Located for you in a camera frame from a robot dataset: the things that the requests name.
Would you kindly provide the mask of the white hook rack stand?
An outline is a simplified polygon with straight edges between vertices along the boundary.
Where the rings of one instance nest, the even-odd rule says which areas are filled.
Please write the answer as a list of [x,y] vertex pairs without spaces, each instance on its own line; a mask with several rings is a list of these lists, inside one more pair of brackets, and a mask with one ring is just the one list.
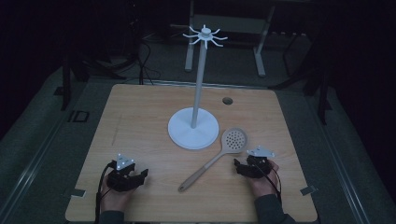
[[191,35],[185,35],[191,40],[190,45],[200,44],[194,102],[192,107],[178,110],[169,119],[167,130],[171,140],[179,147],[201,150],[212,145],[219,135],[219,123],[215,116],[200,107],[208,43],[221,48],[217,40],[226,40],[226,37],[218,37],[219,29],[212,31],[205,24],[200,31],[192,27],[190,30]]

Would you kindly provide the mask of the person's left hand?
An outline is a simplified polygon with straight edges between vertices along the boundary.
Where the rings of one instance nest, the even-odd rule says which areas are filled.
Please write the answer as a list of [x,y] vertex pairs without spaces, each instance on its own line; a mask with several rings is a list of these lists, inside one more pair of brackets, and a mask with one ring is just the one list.
[[100,197],[100,212],[119,211],[124,212],[132,199],[134,190],[118,192],[107,185],[107,175],[102,182]]

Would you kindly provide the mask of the black metal stand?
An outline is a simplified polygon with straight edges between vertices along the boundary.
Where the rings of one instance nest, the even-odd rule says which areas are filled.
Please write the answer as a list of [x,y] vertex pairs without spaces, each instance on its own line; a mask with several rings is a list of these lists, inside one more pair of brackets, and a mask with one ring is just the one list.
[[71,101],[71,73],[74,73],[77,80],[85,82],[89,78],[88,73],[83,71],[86,66],[97,70],[102,76],[113,79],[124,79],[124,77],[112,72],[95,59],[80,52],[64,55],[62,59],[62,86],[58,87],[55,91],[56,94],[63,97],[62,111],[66,110]]
[[326,110],[330,108],[327,100],[330,71],[328,63],[322,54],[323,41],[317,35],[305,54],[300,65],[294,70],[291,77],[279,84],[269,86],[269,90],[282,90],[288,86],[305,80],[303,93],[305,96],[313,96],[316,92],[318,96],[318,118],[323,125],[327,124]]

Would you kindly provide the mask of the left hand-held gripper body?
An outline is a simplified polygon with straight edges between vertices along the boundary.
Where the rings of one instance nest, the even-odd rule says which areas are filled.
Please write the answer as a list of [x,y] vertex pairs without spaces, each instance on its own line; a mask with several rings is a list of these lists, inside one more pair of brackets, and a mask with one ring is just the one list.
[[116,191],[129,191],[128,180],[134,179],[134,176],[130,176],[135,167],[134,160],[119,153],[110,167],[112,171],[108,174],[107,185]]

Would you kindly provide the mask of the person's right hand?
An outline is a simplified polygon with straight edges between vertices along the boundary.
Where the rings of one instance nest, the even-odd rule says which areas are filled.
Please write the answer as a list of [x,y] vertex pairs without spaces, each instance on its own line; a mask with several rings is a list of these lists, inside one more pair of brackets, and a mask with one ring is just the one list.
[[263,178],[248,178],[252,193],[255,198],[260,198],[265,195],[276,195],[278,185],[278,165],[273,161],[269,161],[272,166],[271,172]]

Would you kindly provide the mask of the beige slotted spoon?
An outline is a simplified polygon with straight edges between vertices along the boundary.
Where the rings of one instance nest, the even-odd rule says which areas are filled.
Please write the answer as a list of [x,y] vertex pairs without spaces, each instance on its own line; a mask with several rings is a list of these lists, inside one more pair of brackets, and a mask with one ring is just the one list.
[[204,166],[202,166],[199,170],[193,173],[190,177],[188,177],[179,187],[178,191],[183,192],[189,187],[193,185],[193,183],[203,175],[217,160],[219,160],[222,156],[227,154],[239,154],[241,153],[248,145],[248,136],[244,130],[241,128],[230,128],[227,129],[221,139],[221,150],[220,152],[212,158],[209,162],[207,162]]

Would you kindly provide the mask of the white metal desk frame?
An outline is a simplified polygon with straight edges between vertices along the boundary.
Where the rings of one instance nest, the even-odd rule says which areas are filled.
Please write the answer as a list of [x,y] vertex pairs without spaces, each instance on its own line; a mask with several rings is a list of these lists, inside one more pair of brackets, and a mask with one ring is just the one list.
[[198,0],[190,0],[189,33],[185,35],[189,39],[185,61],[185,71],[190,72],[193,66],[194,45],[200,41],[199,34],[202,29],[212,31],[212,35],[224,31],[231,34],[259,35],[260,40],[254,42],[253,56],[259,77],[265,77],[264,60],[262,51],[268,36],[275,6],[266,7],[264,19],[252,19],[232,16],[219,16],[209,14],[196,14],[196,3]]

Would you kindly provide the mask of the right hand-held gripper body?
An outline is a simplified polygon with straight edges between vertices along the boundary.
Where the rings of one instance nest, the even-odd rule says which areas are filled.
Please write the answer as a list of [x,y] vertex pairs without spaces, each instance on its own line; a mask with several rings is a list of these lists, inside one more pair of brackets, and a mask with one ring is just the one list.
[[247,164],[251,169],[251,178],[262,178],[268,175],[273,165],[269,162],[269,158],[273,158],[275,153],[262,146],[247,151]]

